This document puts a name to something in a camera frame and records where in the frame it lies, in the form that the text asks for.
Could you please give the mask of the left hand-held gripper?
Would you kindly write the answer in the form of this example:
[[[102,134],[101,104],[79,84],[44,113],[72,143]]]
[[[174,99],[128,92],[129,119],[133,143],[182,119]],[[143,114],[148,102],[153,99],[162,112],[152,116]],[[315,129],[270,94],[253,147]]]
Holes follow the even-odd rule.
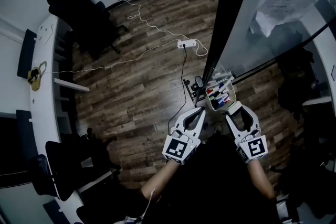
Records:
[[[162,154],[168,161],[184,165],[201,144],[198,138],[205,120],[204,107],[192,108],[182,113],[166,137]]]

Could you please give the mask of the black and white block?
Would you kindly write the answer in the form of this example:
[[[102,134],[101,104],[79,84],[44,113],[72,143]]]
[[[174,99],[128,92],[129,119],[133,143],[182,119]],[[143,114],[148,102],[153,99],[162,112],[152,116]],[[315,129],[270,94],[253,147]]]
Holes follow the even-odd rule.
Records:
[[[240,108],[242,107],[242,104],[240,101],[235,101],[232,104],[230,104],[227,108],[227,114],[233,115],[236,113]]]

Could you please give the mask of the person's right forearm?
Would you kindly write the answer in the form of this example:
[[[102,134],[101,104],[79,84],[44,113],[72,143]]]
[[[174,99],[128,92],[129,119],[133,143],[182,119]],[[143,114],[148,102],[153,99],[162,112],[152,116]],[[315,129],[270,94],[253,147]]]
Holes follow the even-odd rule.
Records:
[[[275,201],[276,195],[272,184],[259,160],[251,161],[247,164],[248,172],[253,185],[269,200]]]

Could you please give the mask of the white curved desk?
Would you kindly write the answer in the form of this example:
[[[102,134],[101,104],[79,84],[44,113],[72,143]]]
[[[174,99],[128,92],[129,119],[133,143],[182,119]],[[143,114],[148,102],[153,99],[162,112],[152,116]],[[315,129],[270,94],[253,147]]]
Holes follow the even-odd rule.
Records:
[[[54,84],[83,92],[88,87],[55,79],[53,71],[55,46],[59,30],[59,18],[49,15],[38,27],[31,66],[39,67],[46,62],[46,69],[37,91],[30,90],[30,112],[35,143],[39,154],[47,155],[45,145],[48,141],[60,142],[60,135],[55,112]]]

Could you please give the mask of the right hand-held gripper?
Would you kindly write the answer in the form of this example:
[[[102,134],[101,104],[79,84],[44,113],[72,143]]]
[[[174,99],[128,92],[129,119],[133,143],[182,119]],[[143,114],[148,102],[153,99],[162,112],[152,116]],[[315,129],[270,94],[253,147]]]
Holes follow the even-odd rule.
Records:
[[[267,155],[268,147],[266,136],[262,135],[261,128],[259,128],[259,119],[256,113],[249,107],[242,105],[240,114],[244,124],[240,130],[229,115],[225,115],[225,119],[235,138],[236,151],[247,164]]]

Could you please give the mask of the dark desk partition panel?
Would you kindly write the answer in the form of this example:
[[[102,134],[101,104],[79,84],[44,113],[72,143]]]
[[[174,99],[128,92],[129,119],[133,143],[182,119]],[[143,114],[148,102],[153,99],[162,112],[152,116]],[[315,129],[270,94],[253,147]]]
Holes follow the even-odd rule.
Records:
[[[37,35],[33,31],[26,30],[17,69],[17,76],[23,79],[28,78],[28,72],[32,68],[36,37]]]
[[[31,119],[30,111],[16,110],[19,143],[26,165],[38,155]]]

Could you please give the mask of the glass whiteboard on black stand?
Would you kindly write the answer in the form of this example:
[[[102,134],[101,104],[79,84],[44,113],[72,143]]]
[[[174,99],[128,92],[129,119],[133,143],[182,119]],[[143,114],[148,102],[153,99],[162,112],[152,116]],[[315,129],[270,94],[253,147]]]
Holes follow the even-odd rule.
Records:
[[[253,34],[249,26],[265,0],[218,0],[215,25],[206,66],[189,88],[194,103],[207,98],[206,88],[220,81],[236,83],[239,77],[255,73],[285,52],[313,45],[318,57],[316,73],[322,72],[328,93],[307,104],[332,102],[336,111],[336,0],[318,0],[293,22],[277,25],[270,36]]]

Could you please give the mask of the black office chair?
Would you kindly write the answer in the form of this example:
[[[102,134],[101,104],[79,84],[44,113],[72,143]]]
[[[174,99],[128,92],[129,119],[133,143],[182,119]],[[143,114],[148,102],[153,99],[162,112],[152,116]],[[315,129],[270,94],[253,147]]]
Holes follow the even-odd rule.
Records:
[[[107,172],[120,174],[121,166],[111,161],[108,145],[87,129],[87,134],[62,134],[62,142],[46,142],[46,155],[39,154],[28,162],[28,173],[37,194],[59,197],[66,201],[71,194]]]
[[[91,0],[47,0],[49,12],[67,23],[71,32],[66,36],[79,45],[81,52],[99,59],[102,51],[111,47],[117,54],[120,50],[113,43],[119,32],[128,31],[125,25],[117,26],[103,2]]]

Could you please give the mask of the white power strip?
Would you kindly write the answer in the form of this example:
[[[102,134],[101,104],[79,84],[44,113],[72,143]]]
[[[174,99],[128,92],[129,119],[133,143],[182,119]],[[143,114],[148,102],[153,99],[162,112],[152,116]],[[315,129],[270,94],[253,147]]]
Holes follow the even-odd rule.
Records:
[[[183,49],[183,48],[189,48],[189,47],[196,47],[197,41],[195,39],[188,39],[188,40],[178,40],[177,41],[177,48]]]

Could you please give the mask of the person's left forearm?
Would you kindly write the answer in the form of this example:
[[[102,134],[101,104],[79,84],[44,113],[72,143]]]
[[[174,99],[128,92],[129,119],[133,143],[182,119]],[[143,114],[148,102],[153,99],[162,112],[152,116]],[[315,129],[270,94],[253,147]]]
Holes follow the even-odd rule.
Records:
[[[157,200],[179,167],[180,164],[167,161],[166,164],[141,187],[140,192],[142,195],[147,200]]]

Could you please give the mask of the person's black clothing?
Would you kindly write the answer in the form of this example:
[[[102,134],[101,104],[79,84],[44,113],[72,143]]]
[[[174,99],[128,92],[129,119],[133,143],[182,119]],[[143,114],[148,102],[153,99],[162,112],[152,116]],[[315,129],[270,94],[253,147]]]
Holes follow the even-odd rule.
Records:
[[[180,165],[144,224],[280,224],[276,200],[253,185],[247,164],[224,135],[212,135]]]

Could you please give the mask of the black bag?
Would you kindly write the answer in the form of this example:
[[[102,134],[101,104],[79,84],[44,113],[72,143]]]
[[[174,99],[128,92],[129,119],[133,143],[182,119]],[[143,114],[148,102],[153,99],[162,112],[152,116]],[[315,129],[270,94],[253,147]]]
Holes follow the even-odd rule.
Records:
[[[303,113],[302,105],[310,97],[314,82],[311,68],[313,54],[302,47],[294,48],[280,55],[277,62],[284,77],[278,89],[278,103],[299,121]]]

